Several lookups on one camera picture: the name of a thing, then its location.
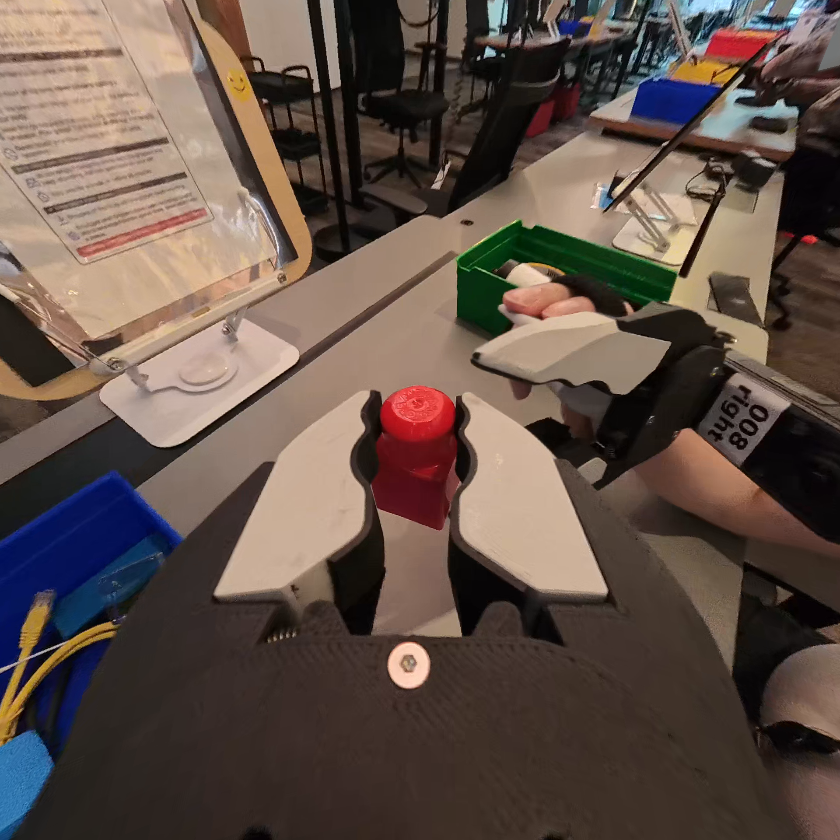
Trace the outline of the yellow storage bin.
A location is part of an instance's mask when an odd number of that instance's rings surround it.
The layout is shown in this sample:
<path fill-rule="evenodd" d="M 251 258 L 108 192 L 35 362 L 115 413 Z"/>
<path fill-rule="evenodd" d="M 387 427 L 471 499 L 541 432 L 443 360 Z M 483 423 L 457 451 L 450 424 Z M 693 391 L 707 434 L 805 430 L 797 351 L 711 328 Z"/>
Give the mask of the yellow storage bin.
<path fill-rule="evenodd" d="M 667 71 L 667 78 L 703 86 L 723 86 L 741 69 L 740 64 L 731 64 L 717 59 L 688 59 L 675 61 Z"/>

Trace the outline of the wood-edged white desk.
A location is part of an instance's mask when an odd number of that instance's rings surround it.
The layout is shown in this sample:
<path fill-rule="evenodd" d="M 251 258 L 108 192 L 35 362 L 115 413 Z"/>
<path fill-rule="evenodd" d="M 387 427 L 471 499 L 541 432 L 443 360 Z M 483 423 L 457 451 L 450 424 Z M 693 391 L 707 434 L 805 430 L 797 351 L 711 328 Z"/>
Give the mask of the wood-edged white desk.
<path fill-rule="evenodd" d="M 663 143 L 676 134 L 671 123 L 638 119 L 632 115 L 637 89 L 632 89 L 594 110 L 585 123 L 588 130 L 600 131 L 623 139 Z M 747 108 L 737 104 L 741 89 L 726 94 L 708 116 L 682 143 L 687 149 L 737 154 L 745 149 L 760 152 L 762 157 L 778 163 L 787 161 L 795 150 L 799 112 L 777 102 L 768 108 Z M 785 131 L 774 133 L 755 129 L 757 117 L 781 119 Z"/>

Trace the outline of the green storage bin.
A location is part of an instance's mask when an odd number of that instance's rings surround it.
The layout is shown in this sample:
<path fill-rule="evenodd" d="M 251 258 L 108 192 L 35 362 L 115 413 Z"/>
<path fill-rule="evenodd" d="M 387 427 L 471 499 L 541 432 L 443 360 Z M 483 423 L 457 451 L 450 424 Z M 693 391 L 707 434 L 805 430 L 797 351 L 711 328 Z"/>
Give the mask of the green storage bin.
<path fill-rule="evenodd" d="M 511 327 L 499 307 L 504 294 L 516 287 L 492 274 L 508 259 L 552 266 L 564 273 L 560 282 L 567 277 L 598 281 L 637 308 L 651 301 L 669 301 L 677 279 L 674 268 L 517 220 L 456 260 L 456 317 L 491 337 Z"/>

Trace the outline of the red plastic connector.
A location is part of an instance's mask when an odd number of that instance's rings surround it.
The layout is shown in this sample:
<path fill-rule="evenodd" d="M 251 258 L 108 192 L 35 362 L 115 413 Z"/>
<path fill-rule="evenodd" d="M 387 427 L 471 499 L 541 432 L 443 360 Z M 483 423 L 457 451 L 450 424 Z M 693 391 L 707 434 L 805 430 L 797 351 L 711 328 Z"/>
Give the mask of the red plastic connector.
<path fill-rule="evenodd" d="M 454 403 L 433 387 L 411 385 L 384 400 L 380 424 L 372 482 L 378 510 L 443 530 L 459 484 Z"/>

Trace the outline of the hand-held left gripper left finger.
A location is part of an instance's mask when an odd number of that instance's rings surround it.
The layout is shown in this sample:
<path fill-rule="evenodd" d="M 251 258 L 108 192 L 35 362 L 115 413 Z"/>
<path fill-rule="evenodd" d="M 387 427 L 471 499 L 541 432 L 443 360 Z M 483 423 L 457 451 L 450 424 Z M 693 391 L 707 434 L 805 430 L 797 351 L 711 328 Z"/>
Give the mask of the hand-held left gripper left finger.
<path fill-rule="evenodd" d="M 214 599 L 264 603 L 288 626 L 330 602 L 352 634 L 370 634 L 385 580 L 385 540 L 372 489 L 382 394 L 360 391 L 279 453 Z"/>

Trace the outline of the white stand base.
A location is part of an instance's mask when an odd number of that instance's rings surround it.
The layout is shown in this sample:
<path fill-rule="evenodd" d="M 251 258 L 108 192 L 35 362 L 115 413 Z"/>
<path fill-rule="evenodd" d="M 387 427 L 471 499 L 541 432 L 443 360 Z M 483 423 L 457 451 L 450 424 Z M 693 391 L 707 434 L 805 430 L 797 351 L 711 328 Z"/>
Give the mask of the white stand base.
<path fill-rule="evenodd" d="M 688 195 L 661 193 L 643 182 L 619 207 L 628 220 L 612 240 L 615 249 L 670 268 L 682 267 L 699 230 Z"/>
<path fill-rule="evenodd" d="M 147 443 L 197 436 L 299 362 L 297 348 L 243 320 L 213 325 L 105 384 L 101 403 Z"/>

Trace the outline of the light blue foam block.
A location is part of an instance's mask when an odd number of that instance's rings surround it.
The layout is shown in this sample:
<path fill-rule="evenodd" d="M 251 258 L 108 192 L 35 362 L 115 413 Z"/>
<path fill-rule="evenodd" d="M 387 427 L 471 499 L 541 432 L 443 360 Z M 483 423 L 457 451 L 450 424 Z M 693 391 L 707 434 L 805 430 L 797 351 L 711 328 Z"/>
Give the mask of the light blue foam block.
<path fill-rule="evenodd" d="M 167 542 L 159 534 L 153 534 L 136 543 L 116 560 L 127 560 L 155 551 L 163 552 L 165 557 L 169 552 Z M 61 638 L 68 640 L 76 636 L 104 616 L 96 592 L 96 583 L 100 574 L 116 560 L 107 563 L 103 569 L 88 577 L 75 590 L 58 601 L 52 613 L 52 623 Z"/>
<path fill-rule="evenodd" d="M 53 759 L 37 731 L 18 734 L 1 748 L 1 838 L 12 838 L 44 787 Z"/>

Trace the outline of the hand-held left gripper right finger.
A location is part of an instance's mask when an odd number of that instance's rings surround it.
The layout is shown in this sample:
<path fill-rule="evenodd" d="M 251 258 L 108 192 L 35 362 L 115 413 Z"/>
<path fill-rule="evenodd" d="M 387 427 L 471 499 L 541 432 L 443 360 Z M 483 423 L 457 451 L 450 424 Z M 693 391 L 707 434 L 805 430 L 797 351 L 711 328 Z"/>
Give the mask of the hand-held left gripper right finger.
<path fill-rule="evenodd" d="M 448 576 L 462 634 L 495 602 L 527 634 L 552 606 L 603 606 L 609 589 L 560 471 L 532 431 L 474 393 L 456 402 L 459 481 L 449 513 Z"/>

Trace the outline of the person's leg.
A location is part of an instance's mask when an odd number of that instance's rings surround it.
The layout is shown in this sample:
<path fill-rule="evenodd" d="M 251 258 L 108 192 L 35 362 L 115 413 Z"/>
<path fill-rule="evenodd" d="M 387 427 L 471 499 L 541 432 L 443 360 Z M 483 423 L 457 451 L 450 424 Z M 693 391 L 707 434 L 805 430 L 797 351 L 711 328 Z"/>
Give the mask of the person's leg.
<path fill-rule="evenodd" d="M 839 647 L 805 648 L 773 671 L 759 750 L 798 838 L 839 838 Z"/>

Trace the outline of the person's right forearm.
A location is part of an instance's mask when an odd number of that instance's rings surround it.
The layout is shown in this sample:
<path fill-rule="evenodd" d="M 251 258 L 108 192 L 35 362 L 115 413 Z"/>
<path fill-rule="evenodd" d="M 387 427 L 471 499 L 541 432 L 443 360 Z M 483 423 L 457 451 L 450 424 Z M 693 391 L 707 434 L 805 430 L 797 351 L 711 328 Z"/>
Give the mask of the person's right forearm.
<path fill-rule="evenodd" d="M 633 471 L 656 496 L 720 529 L 839 558 L 838 544 L 807 528 L 693 430 Z"/>

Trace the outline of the red storage bin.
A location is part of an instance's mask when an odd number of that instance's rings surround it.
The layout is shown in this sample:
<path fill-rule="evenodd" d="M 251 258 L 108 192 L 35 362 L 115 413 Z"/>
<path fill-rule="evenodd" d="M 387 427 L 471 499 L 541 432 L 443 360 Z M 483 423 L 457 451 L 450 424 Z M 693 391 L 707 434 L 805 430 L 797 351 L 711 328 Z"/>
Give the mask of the red storage bin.
<path fill-rule="evenodd" d="M 744 62 L 777 36 L 768 29 L 719 28 L 711 35 L 704 56 L 728 63 Z"/>

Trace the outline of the black tilted board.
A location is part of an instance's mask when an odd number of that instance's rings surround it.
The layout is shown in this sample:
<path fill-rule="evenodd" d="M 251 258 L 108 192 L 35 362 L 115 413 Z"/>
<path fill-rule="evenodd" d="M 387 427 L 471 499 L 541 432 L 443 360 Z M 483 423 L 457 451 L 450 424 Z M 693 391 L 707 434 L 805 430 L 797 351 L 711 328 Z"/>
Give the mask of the black tilted board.
<path fill-rule="evenodd" d="M 641 169 L 627 175 L 620 183 L 615 184 L 611 188 L 611 191 L 609 192 L 609 200 L 608 203 L 604 205 L 603 212 L 611 212 L 613 209 L 622 204 L 626 207 L 630 207 L 631 197 L 633 196 L 634 191 L 644 186 L 646 180 L 655 168 L 658 167 L 672 151 L 675 151 L 684 141 L 688 139 L 708 113 L 718 105 L 720 100 L 725 97 L 726 93 L 736 86 L 739 79 L 746 75 L 749 71 L 757 69 L 760 62 L 767 56 L 767 54 L 771 52 L 771 50 L 782 40 L 784 40 L 787 35 L 788 31 L 785 29 L 772 33 L 772 39 L 760 44 L 759 49 L 755 52 L 755 54 L 740 65 L 737 65 L 735 71 L 731 74 L 729 79 L 725 80 L 723 85 L 710 86 L 710 92 L 708 94 L 702 94 L 697 100 L 700 105 L 698 110 L 691 115 L 690 119 L 688 119 L 683 126 L 679 128 L 676 134 L 664 142 L 660 149 L 642 166 Z"/>

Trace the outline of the grey desk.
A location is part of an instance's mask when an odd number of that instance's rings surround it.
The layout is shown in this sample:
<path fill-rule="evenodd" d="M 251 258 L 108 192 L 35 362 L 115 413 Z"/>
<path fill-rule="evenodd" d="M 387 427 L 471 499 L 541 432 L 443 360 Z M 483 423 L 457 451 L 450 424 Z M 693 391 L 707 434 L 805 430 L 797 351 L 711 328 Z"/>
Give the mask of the grey desk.
<path fill-rule="evenodd" d="M 117 470 L 182 536 L 311 421 L 359 390 L 383 396 L 431 385 L 473 392 L 522 424 L 556 415 L 545 389 L 517 403 L 507 381 L 469 358 L 485 338 L 455 319 L 455 259 L 521 219 L 600 245 L 625 224 L 592 208 L 595 184 L 644 164 L 653 147 L 584 133 L 455 214 L 399 227 L 290 289 L 247 318 L 295 345 L 298 365 L 178 448 L 155 448 L 90 395 L 2 443 L 2 539 L 101 475 Z M 707 309 L 714 271 L 749 277 L 764 315 L 782 174 L 750 196 L 730 187 L 672 302 Z M 682 585 L 732 670 L 744 548 L 647 493 L 634 474 L 605 490 Z M 459 635 L 446 576 L 447 532 L 384 514 L 389 566 L 374 632 Z"/>

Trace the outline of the black office chair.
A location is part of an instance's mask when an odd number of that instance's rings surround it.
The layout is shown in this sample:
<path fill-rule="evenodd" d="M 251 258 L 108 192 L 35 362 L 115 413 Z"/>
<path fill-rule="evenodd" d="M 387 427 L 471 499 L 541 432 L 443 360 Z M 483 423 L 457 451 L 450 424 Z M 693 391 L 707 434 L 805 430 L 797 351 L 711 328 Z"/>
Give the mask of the black office chair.
<path fill-rule="evenodd" d="M 422 215 L 445 217 L 506 181 L 539 108 L 560 79 L 571 38 L 530 40 L 506 52 L 496 91 L 451 188 L 420 191 Z"/>
<path fill-rule="evenodd" d="M 363 165 L 363 181 L 372 184 L 396 173 L 421 187 L 415 169 L 427 171 L 427 167 L 407 158 L 405 139 L 417 142 L 417 130 L 443 117 L 448 101 L 441 92 L 406 86 L 406 49 L 397 1 L 350 1 L 348 6 L 357 111 L 377 120 L 398 139 L 394 155 Z"/>
<path fill-rule="evenodd" d="M 775 330 L 791 326 L 791 314 L 784 300 L 790 293 L 789 281 L 779 268 L 793 250 L 810 236 L 838 246 L 838 239 L 828 235 L 838 224 L 838 155 L 808 147 L 797 149 L 784 163 L 784 186 L 780 205 L 778 234 L 788 234 L 771 265 L 769 302 L 780 312 L 772 323 Z"/>

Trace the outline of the blue storage bin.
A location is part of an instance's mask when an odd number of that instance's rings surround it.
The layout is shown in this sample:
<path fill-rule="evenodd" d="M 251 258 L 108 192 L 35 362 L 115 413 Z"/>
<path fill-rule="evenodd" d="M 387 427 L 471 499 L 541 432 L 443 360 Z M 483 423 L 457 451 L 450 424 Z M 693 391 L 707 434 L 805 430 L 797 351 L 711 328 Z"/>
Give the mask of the blue storage bin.
<path fill-rule="evenodd" d="M 58 601 L 136 543 L 159 534 L 169 552 L 182 536 L 129 482 L 110 472 L 2 540 L 1 654 L 2 690 L 18 660 L 19 635 L 26 615 L 41 592 L 54 592 L 50 617 L 23 663 L 19 689 L 35 675 L 65 640 L 52 622 Z M 81 632 L 106 621 L 101 616 Z M 66 746 L 81 699 L 109 645 L 102 639 L 70 654 L 47 674 L 26 699 L 17 734 L 37 731 L 53 763 Z"/>
<path fill-rule="evenodd" d="M 704 112 L 721 86 L 664 77 L 643 81 L 635 94 L 631 118 L 684 125 Z"/>

